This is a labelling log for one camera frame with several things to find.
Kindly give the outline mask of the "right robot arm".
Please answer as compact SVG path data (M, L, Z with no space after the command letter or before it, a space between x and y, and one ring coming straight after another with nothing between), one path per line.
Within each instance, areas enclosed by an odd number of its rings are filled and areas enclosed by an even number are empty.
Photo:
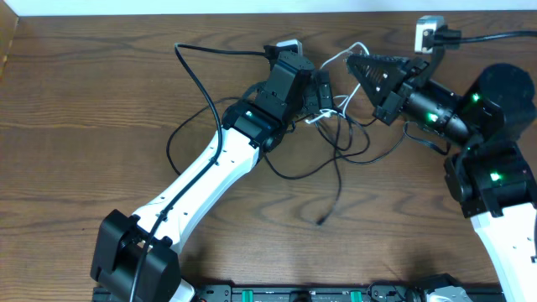
M459 96L420 58L351 55L347 68L391 124L403 116L459 147L445 163L451 196L485 246L507 301L536 299L536 180L517 142L536 119L530 75L515 65L485 68Z

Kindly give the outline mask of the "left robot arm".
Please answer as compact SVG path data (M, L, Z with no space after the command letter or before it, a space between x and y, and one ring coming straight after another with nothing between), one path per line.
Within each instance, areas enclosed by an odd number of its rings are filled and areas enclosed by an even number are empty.
M91 278L121 301L190 301L179 255L225 191L279 145L293 119L332 105L329 74L302 54L282 51L268 79L216 119L201 155L161 194L131 216L112 211L101 223Z

